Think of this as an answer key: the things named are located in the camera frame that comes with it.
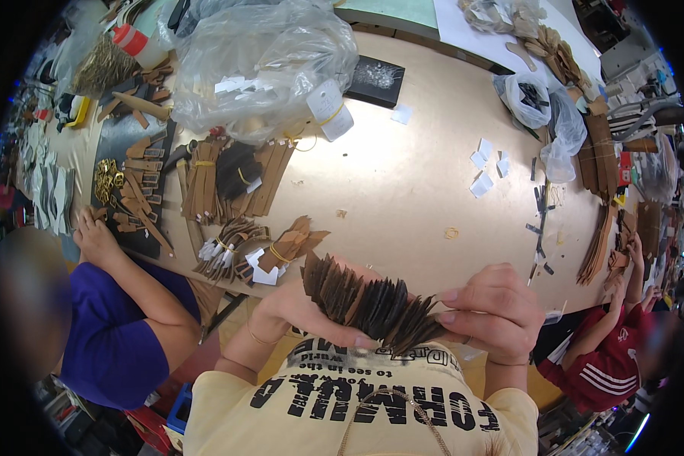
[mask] glue bottle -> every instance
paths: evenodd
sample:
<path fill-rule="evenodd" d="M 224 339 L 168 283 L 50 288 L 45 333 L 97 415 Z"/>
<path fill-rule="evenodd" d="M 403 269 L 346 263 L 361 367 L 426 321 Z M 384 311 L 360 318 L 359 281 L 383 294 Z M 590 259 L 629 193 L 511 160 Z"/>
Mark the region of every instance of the glue bottle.
<path fill-rule="evenodd" d="M 167 58 L 167 51 L 160 49 L 160 44 L 138 31 L 129 24 L 114 27 L 112 41 L 122 50 L 134 57 L 142 68 L 150 70 Z"/>

